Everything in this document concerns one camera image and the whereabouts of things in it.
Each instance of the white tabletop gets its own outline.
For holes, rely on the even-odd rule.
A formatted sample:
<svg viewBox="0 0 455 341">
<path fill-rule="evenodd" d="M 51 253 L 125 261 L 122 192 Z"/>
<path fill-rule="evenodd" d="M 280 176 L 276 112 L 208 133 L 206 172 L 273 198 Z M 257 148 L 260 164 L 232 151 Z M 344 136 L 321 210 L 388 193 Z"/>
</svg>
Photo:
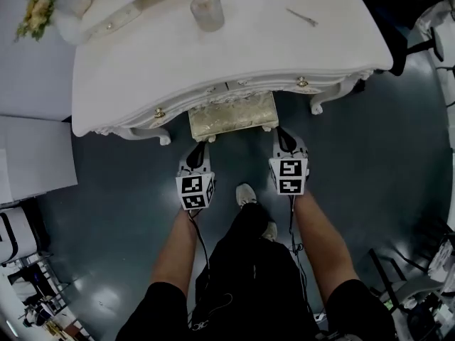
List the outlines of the white tabletop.
<svg viewBox="0 0 455 341">
<path fill-rule="evenodd" d="M 362 0 L 221 0 L 225 25 L 213 33 L 197 27 L 191 0 L 147 1 L 131 23 L 77 47 L 76 135 L 115 125 L 189 88 L 253 73 L 336 74 L 392 67 Z"/>
</svg>

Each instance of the white sneaker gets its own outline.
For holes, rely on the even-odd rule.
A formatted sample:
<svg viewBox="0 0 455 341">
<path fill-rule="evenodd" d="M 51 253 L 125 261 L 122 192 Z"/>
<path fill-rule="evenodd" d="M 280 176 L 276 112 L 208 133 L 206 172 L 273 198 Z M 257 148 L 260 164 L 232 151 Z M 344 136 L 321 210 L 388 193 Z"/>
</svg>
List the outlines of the white sneaker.
<svg viewBox="0 0 455 341">
<path fill-rule="evenodd" d="M 246 183 L 242 183 L 235 188 L 235 198 L 237 199 L 240 208 L 247 203 L 257 203 L 256 193 L 251 186 Z"/>
<path fill-rule="evenodd" d="M 273 221 L 269 221 L 267 223 L 267 228 L 264 231 L 264 234 L 262 234 L 262 237 L 264 237 L 264 239 L 270 240 L 271 242 L 276 241 L 278 237 L 277 224 L 275 224 Z"/>
</svg>

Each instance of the shiny floor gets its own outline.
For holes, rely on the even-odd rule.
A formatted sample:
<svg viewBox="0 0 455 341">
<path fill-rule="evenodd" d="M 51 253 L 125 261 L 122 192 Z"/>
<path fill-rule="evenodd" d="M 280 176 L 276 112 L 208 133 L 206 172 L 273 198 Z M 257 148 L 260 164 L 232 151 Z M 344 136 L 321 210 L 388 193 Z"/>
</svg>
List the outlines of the shiny floor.
<svg viewBox="0 0 455 341">
<path fill-rule="evenodd" d="M 410 237 L 422 214 L 447 216 L 451 149 L 446 110 L 427 53 L 410 56 L 401 77 L 373 75 L 364 92 L 330 102 L 311 116 L 307 98 L 276 93 L 280 124 L 306 142 L 309 188 L 344 236 L 360 277 L 381 288 L 368 257 L 395 245 L 412 256 Z M 185 114 L 169 125 L 173 142 L 125 141 L 89 134 L 73 139 L 79 185 L 42 196 L 53 266 L 72 311 L 96 340 L 113 340 L 143 297 L 151 266 L 169 233 L 179 202 L 174 176 L 192 145 Z M 274 194 L 267 159 L 272 135 L 261 129 L 219 136 L 210 145 L 217 186 L 200 228 L 212 251 L 238 208 L 235 187 L 247 181 L 289 244 L 289 201 Z M 322 309 L 311 268 L 309 301 Z M 198 247 L 194 274 L 205 260 Z M 188 308 L 194 304 L 190 292 Z"/>
</svg>

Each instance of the person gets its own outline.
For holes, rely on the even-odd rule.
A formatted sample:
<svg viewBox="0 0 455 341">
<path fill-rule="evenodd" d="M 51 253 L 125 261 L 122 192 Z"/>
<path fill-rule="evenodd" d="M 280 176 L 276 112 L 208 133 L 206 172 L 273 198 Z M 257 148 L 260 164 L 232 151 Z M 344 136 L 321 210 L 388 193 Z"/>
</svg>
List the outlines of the person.
<svg viewBox="0 0 455 341">
<path fill-rule="evenodd" d="M 145 340 L 146 335 L 219 338 L 278 332 L 315 340 L 320 331 L 302 290 L 300 270 L 290 251 L 275 241 L 276 224 L 248 184 L 237 187 L 236 198 L 240 213 L 196 279 L 191 322 L 186 298 L 197 230 L 188 213 L 180 210 L 145 298 L 119 331 L 117 341 Z M 345 242 L 308 190 L 296 196 L 294 215 L 330 331 L 362 341 L 394 340 L 387 308 L 359 281 Z"/>
</svg>

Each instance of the flower bouquet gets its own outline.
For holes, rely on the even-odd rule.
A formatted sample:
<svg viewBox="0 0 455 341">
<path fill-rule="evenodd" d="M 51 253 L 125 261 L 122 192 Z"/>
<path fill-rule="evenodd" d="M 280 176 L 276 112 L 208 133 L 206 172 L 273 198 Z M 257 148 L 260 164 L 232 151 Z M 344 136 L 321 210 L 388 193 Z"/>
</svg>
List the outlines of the flower bouquet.
<svg viewBox="0 0 455 341">
<path fill-rule="evenodd" d="M 50 25 L 50 17 L 54 12 L 56 0 L 30 0 L 27 5 L 26 15 L 17 27 L 16 39 L 24 38 L 30 34 L 39 41 L 44 34 L 46 26 Z"/>
</svg>

